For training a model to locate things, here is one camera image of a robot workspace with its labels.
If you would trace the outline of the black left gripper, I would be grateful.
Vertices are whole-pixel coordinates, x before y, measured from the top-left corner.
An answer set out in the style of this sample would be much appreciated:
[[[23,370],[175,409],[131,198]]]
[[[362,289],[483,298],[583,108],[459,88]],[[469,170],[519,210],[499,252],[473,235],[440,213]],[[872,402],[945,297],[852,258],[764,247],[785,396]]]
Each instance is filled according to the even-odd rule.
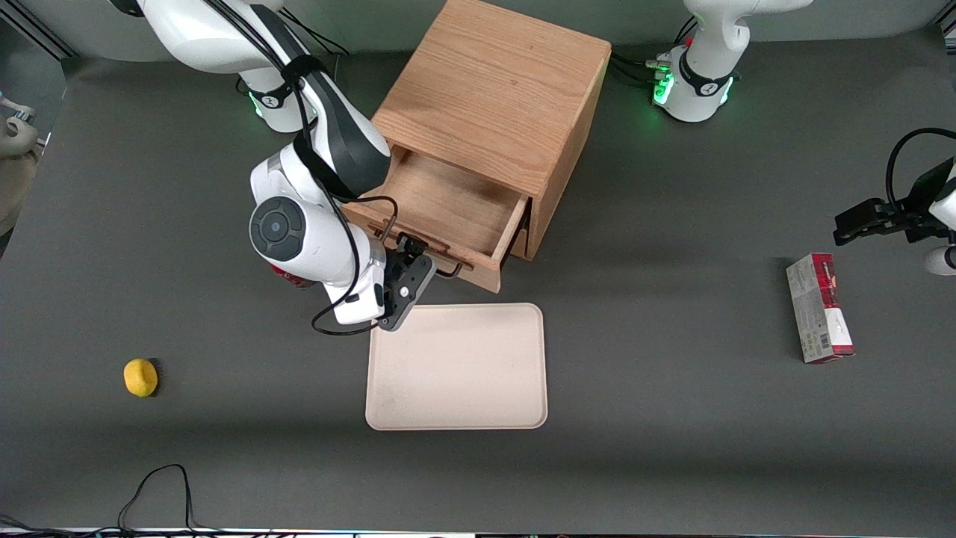
[[[907,197],[893,199],[893,208],[870,198],[840,212],[834,218],[834,244],[844,246],[865,236],[895,234],[896,227],[908,243],[932,236],[949,238],[954,232],[954,160],[919,176]]]

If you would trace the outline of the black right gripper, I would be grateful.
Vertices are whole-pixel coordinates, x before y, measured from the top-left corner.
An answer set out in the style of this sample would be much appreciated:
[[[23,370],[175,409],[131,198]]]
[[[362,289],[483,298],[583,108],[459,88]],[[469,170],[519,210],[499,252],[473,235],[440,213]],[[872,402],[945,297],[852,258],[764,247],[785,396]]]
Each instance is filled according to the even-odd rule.
[[[397,235],[396,253],[386,253],[383,299],[385,303],[409,303],[411,289],[404,283],[412,260],[426,255],[428,244],[407,234]]]

